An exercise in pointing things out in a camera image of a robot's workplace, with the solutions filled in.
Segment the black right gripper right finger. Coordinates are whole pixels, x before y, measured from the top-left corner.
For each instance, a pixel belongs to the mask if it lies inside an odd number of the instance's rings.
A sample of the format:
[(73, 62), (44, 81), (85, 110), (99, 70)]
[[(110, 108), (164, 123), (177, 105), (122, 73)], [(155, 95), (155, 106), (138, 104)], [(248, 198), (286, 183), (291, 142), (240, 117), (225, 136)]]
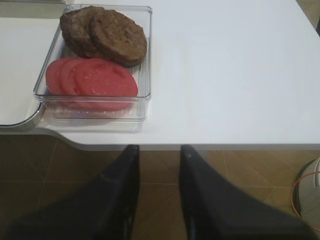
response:
[(301, 219), (240, 190), (191, 145), (180, 148), (179, 192), (189, 240), (315, 240)]

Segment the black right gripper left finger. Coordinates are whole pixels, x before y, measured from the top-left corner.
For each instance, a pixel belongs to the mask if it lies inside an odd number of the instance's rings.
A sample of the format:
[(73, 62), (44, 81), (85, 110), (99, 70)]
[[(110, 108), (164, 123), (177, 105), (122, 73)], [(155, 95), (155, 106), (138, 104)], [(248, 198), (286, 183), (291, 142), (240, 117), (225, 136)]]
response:
[(6, 240), (129, 240), (140, 191), (140, 148), (128, 145), (92, 182), (21, 217)]

